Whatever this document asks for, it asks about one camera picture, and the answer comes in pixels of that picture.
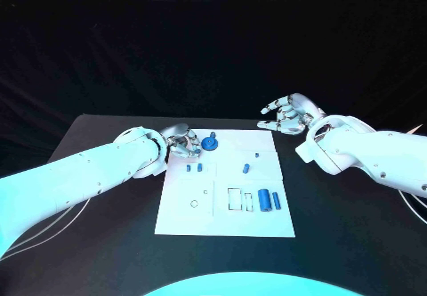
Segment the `robotic arm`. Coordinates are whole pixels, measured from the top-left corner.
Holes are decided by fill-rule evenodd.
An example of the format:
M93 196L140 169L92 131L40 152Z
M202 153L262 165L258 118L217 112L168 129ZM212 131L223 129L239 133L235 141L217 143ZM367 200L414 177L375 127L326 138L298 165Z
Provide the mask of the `robotic arm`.
M111 144L0 179L0 257L40 220L131 177L160 174L167 147L178 157L199 156L200 141L184 123L160 132L131 128Z
M292 135L308 127L295 148L304 162L314 160L331 175L357 167L379 184L427 197L427 137L375 131L350 116L327 116L301 94L275 100L261 113L275 108L277 121L261 121L258 127Z

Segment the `dark blue cylinder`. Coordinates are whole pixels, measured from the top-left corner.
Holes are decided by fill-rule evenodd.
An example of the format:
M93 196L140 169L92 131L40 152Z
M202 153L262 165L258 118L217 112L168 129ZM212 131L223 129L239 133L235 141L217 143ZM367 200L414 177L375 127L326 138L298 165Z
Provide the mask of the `dark blue cylinder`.
M274 200L275 210L279 210L281 207L279 207L278 195L275 192L272 193L272 200Z
M246 174L246 172L249 171L249 165L245 164L243 168L242 168L242 173Z
M269 192L268 192L266 189L259 189L258 190L258 199L259 199L261 212L271 211Z

